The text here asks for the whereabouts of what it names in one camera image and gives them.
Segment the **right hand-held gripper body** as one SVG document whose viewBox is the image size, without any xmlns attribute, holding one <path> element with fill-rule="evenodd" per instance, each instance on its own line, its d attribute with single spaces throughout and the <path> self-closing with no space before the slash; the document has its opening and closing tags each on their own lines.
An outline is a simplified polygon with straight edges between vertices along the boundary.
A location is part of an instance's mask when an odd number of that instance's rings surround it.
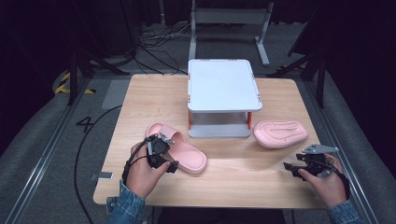
<svg viewBox="0 0 396 224">
<path fill-rule="evenodd" d="M 326 177 L 335 171 L 331 161 L 327 160 L 326 153 L 338 152 L 338 147 L 328 147 L 319 144 L 312 144 L 296 155 L 298 161 L 303 161 L 305 170 L 317 177 Z"/>
</svg>

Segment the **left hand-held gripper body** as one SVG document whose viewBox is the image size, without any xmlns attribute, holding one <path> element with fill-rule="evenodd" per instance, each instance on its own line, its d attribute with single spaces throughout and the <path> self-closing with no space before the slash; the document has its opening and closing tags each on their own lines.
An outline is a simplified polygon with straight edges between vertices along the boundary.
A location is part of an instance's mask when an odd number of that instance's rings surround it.
<svg viewBox="0 0 396 224">
<path fill-rule="evenodd" d="M 147 153 L 148 153 L 148 164 L 151 168 L 159 168 L 167 159 L 164 155 L 170 149 L 169 144 L 163 141 L 157 134 L 146 137 L 147 140 Z"/>
</svg>

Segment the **pink slipper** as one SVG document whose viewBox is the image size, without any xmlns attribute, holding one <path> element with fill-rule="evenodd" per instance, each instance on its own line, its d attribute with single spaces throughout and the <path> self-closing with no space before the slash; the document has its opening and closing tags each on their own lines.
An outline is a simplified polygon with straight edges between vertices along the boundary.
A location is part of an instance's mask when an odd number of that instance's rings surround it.
<svg viewBox="0 0 396 224">
<path fill-rule="evenodd" d="M 289 147 L 308 137 L 305 127 L 296 120 L 263 120 L 253 129 L 256 141 L 264 147 Z"/>
<path fill-rule="evenodd" d="M 171 161 L 178 161 L 179 169 L 188 174 L 197 175 L 206 168 L 206 155 L 198 148 L 189 144 L 179 130 L 166 124 L 155 122 L 148 126 L 146 136 L 155 133 L 162 133 L 165 137 L 174 141 L 174 144 L 170 145 L 164 157 Z"/>
</svg>

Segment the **person's right hand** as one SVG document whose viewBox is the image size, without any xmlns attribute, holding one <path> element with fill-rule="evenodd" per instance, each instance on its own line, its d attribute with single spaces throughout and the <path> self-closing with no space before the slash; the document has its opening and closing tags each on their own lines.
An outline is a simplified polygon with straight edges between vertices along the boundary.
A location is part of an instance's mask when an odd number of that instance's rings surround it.
<svg viewBox="0 0 396 224">
<path fill-rule="evenodd" d="M 327 208 L 347 201 L 344 183 L 338 174 L 316 177 L 304 169 L 299 169 L 298 173 L 312 186 Z"/>
</svg>

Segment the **person's left hand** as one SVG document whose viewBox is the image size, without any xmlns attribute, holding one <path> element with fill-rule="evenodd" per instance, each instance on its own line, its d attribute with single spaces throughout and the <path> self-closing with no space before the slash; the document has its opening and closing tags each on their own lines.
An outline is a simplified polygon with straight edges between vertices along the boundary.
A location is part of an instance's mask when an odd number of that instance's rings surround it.
<svg viewBox="0 0 396 224">
<path fill-rule="evenodd" d="M 142 146 L 131 161 L 131 167 L 126 181 L 126 187 L 142 199 L 146 199 L 149 196 L 162 175 L 166 173 L 168 167 L 171 165 L 167 161 L 159 168 L 153 169 L 149 166 L 146 155 L 146 147 Z"/>
</svg>

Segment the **white shoe rack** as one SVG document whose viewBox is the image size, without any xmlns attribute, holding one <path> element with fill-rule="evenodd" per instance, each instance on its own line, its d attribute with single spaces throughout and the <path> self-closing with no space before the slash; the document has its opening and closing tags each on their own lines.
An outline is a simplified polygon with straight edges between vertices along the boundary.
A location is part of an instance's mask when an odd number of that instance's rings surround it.
<svg viewBox="0 0 396 224">
<path fill-rule="evenodd" d="M 251 134 L 252 114 L 262 99 L 247 60 L 190 60 L 189 135 L 196 138 Z"/>
</svg>

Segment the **black stand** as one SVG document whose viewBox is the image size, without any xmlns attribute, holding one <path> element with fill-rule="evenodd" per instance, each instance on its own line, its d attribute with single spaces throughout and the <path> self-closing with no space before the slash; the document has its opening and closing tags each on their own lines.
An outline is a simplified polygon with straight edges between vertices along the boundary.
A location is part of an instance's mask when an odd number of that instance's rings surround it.
<svg viewBox="0 0 396 224">
<path fill-rule="evenodd" d="M 301 79 L 303 81 L 311 80 L 314 76 L 317 77 L 317 88 L 316 88 L 316 100 L 318 105 L 323 108 L 323 92 L 324 92 L 324 81 L 325 81 L 325 55 L 326 50 L 323 47 L 316 47 L 311 53 L 303 56 L 301 59 L 286 65 L 284 68 L 276 71 L 273 74 L 269 74 L 268 77 L 282 77 L 288 72 L 297 68 L 300 65 L 305 64 L 303 72 L 301 73 Z"/>
<path fill-rule="evenodd" d="M 111 71 L 115 75 L 127 75 L 127 72 L 124 72 L 117 68 L 115 65 L 112 65 L 105 60 L 95 56 L 93 53 L 82 49 L 76 48 L 72 51 L 70 56 L 70 96 L 69 96 L 69 105 L 72 105 L 78 97 L 78 71 L 85 78 L 92 78 L 95 74 L 93 70 L 93 66 L 91 65 L 91 61 L 95 61 L 99 65 L 103 66 L 105 69 Z"/>
</svg>

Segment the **grey metal stand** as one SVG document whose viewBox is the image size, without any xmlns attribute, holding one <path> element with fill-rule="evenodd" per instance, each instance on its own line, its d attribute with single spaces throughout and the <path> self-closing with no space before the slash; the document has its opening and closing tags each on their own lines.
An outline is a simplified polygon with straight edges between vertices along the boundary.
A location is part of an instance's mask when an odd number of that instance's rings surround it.
<svg viewBox="0 0 396 224">
<path fill-rule="evenodd" d="M 267 28 L 272 16 L 274 3 L 269 2 L 266 9 L 237 9 L 237 8 L 201 8 L 198 7 L 198 0 L 191 0 L 191 41 L 189 49 L 189 59 L 196 56 L 197 35 L 196 25 L 200 23 L 209 24 L 259 24 L 262 28 L 260 34 L 254 38 L 255 45 L 259 52 L 263 66 L 269 66 L 269 58 L 263 44 Z"/>
</svg>

